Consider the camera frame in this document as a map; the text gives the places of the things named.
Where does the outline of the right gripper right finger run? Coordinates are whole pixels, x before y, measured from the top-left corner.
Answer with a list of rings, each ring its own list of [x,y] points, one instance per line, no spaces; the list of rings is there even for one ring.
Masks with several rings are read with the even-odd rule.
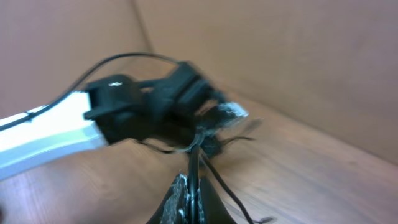
[[[200,179],[200,198],[205,224],[236,224],[207,177]]]

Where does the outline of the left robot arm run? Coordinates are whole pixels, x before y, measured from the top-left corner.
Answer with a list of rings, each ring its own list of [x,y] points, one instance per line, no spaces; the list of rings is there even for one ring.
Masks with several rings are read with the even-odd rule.
[[[69,154],[125,139],[160,140],[189,151],[247,116],[190,63],[167,77],[138,81],[117,74],[87,84],[54,107],[6,119],[1,130],[1,178]]]

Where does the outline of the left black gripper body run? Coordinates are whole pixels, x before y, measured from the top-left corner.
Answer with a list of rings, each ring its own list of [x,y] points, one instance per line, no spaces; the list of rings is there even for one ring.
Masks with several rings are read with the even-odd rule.
[[[194,148],[199,147],[207,157],[215,157],[223,152],[223,148],[231,139],[220,139],[219,132],[236,124],[236,119],[226,119],[218,105],[230,101],[224,93],[214,91],[211,100],[215,104],[201,112],[194,122],[193,141],[186,147],[186,152],[191,153]]]

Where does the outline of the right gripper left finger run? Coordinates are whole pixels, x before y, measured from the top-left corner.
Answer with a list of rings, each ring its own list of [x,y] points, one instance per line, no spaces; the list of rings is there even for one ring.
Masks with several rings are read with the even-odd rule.
[[[187,176],[179,174],[174,178],[164,199],[147,224],[185,224],[187,221]]]

